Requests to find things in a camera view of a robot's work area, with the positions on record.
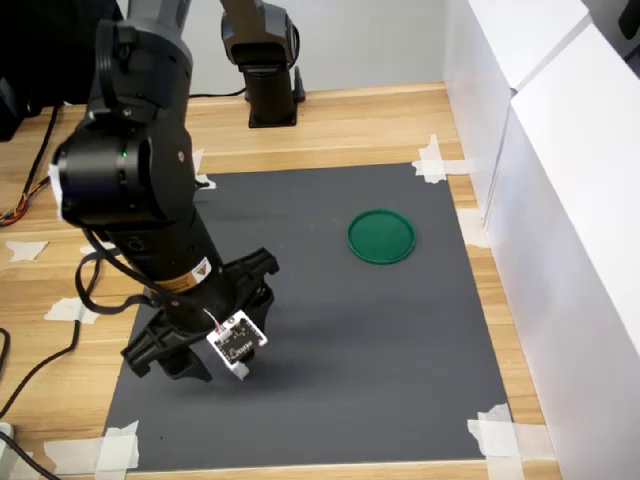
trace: white box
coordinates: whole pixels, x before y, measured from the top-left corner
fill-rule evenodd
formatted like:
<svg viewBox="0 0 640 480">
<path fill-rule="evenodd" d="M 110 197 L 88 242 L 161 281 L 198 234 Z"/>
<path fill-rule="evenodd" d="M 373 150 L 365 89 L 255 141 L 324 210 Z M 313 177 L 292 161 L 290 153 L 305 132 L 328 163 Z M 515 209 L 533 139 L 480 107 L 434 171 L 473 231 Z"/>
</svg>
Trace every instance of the white box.
<svg viewBox="0 0 640 480">
<path fill-rule="evenodd" d="M 444 80 L 484 217 L 509 102 L 590 24 L 579 0 L 449 0 Z"/>
<path fill-rule="evenodd" d="M 488 235 L 565 480 L 640 472 L 640 82 L 587 27 L 512 101 Z"/>
</svg>

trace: masking tape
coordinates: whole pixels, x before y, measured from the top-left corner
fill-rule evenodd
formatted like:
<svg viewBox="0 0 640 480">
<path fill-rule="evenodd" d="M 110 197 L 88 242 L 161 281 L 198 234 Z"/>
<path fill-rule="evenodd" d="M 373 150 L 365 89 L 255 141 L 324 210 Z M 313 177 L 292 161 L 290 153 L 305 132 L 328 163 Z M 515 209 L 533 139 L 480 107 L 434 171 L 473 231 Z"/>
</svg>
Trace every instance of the masking tape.
<svg viewBox="0 0 640 480">
<path fill-rule="evenodd" d="M 116 248 L 116 246 L 111 243 L 111 242 L 100 242 L 100 244 L 106 248 L 107 250 L 111 250 L 113 248 Z M 95 252 L 96 249 L 93 248 L 91 245 L 85 245 L 84 247 L 80 247 L 80 253 L 84 254 L 84 255 L 89 255 L 90 253 Z"/>
<path fill-rule="evenodd" d="M 138 467 L 138 422 L 109 428 L 104 437 L 45 442 L 45 454 L 56 464 L 57 475 L 95 474 L 97 480 L 123 480 Z"/>
<path fill-rule="evenodd" d="M 480 210 L 477 208 L 461 208 L 456 210 L 456 213 L 465 245 L 489 248 L 489 239 L 484 231 Z"/>
<path fill-rule="evenodd" d="M 478 412 L 467 428 L 487 459 L 490 480 L 524 480 L 522 460 L 555 460 L 547 427 L 512 423 L 506 403 Z"/>
<path fill-rule="evenodd" d="M 58 205 L 58 220 L 62 220 L 62 186 L 60 185 L 60 168 L 53 163 L 49 164 L 49 183 L 51 184 L 51 191 L 53 192 L 53 198 Z"/>
<path fill-rule="evenodd" d="M 9 474 L 9 480 L 38 480 L 40 474 L 36 472 L 27 462 L 22 460 L 18 454 L 12 452 L 16 456 L 13 470 Z M 30 458 L 33 458 L 32 452 L 25 452 Z"/>
<path fill-rule="evenodd" d="M 93 325 L 99 316 L 100 314 L 87 310 L 80 298 L 75 297 L 58 300 L 51 306 L 51 309 L 46 313 L 44 319 L 62 322 L 80 320 L 80 323 Z"/>
<path fill-rule="evenodd" d="M 416 176 L 423 176 L 427 183 L 438 183 L 446 180 L 447 175 L 466 175 L 469 173 L 464 160 L 442 160 L 438 137 L 434 133 L 431 135 L 429 145 L 421 148 L 420 160 L 411 165 L 416 169 Z"/>
<path fill-rule="evenodd" d="M 10 262 L 23 262 L 35 260 L 49 242 L 6 242 L 7 247 L 13 251 Z"/>
<path fill-rule="evenodd" d="M 198 175 L 198 170 L 200 170 L 200 164 L 202 163 L 202 156 L 204 155 L 204 149 L 196 150 L 191 155 L 193 159 L 193 170 L 196 172 L 196 182 L 204 183 L 206 186 L 200 187 L 198 190 L 213 190 L 216 188 L 216 182 L 212 182 L 209 180 L 206 174 Z"/>
</svg>

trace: green plastic lid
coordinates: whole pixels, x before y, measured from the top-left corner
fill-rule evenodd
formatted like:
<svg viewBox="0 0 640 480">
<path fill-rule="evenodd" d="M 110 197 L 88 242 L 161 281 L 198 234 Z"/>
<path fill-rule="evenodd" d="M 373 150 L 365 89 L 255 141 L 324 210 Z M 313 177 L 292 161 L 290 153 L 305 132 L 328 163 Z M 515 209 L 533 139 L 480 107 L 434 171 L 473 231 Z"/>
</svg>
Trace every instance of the green plastic lid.
<svg viewBox="0 0 640 480">
<path fill-rule="evenodd" d="M 370 210 L 358 215 L 347 232 L 349 248 L 361 260 L 389 265 L 404 260 L 416 245 L 411 222 L 391 210 Z"/>
</svg>

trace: wooden table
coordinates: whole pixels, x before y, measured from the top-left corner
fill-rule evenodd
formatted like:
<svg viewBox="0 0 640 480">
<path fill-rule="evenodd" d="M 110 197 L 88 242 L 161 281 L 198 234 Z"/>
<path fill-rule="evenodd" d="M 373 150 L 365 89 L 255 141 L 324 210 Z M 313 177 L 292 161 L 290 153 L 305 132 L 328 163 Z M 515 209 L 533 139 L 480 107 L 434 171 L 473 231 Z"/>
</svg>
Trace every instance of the wooden table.
<svg viewBox="0 0 640 480">
<path fill-rule="evenodd" d="M 83 107 L 64 107 L 47 150 L 73 130 Z M 0 144 L 0 206 L 19 198 L 50 117 L 50 109 L 25 120 L 15 138 Z M 310 93 L 300 106 L 296 128 L 250 130 L 248 106 L 241 98 L 199 99 L 189 105 L 187 128 L 194 150 L 204 148 L 201 172 L 250 172 L 300 168 L 406 163 L 419 158 L 432 133 L 445 160 L 463 158 L 442 84 Z M 40 177 L 46 175 L 46 167 Z M 468 176 L 449 177 L 456 208 L 475 208 Z M 8 240 L 49 241 L 36 261 L 9 263 Z M 86 245 L 81 232 L 59 222 L 49 191 L 34 201 L 17 224 L 0 230 L 0 324 L 12 334 L 12 349 L 0 403 L 44 357 L 66 346 L 69 322 L 44 321 L 52 304 L 75 297 L 73 274 Z M 543 424 L 536 392 L 507 307 L 491 250 L 467 248 L 514 420 Z M 140 287 L 108 266 L 95 292 L 98 303 L 117 304 Z M 26 450 L 49 468 L 43 442 L 102 434 L 135 308 L 83 325 L 75 352 L 47 366 L 31 380 L 4 421 L 13 424 Z M 528 479 L 556 479 L 555 462 L 527 462 Z M 486 479 L 482 460 L 295 469 L 135 474 L 133 478 L 359 478 Z"/>
</svg>

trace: orange label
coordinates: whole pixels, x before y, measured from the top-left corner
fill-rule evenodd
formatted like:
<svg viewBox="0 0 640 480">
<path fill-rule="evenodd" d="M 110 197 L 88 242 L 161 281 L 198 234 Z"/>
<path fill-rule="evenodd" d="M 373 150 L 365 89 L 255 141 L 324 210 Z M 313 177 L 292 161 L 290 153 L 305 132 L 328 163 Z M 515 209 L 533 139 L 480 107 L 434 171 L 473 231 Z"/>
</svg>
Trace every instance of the orange label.
<svg viewBox="0 0 640 480">
<path fill-rule="evenodd" d="M 172 278 L 171 280 L 156 281 L 158 285 L 173 293 L 186 292 L 202 282 L 211 273 L 211 264 L 207 257 L 204 257 L 191 271 Z"/>
</svg>

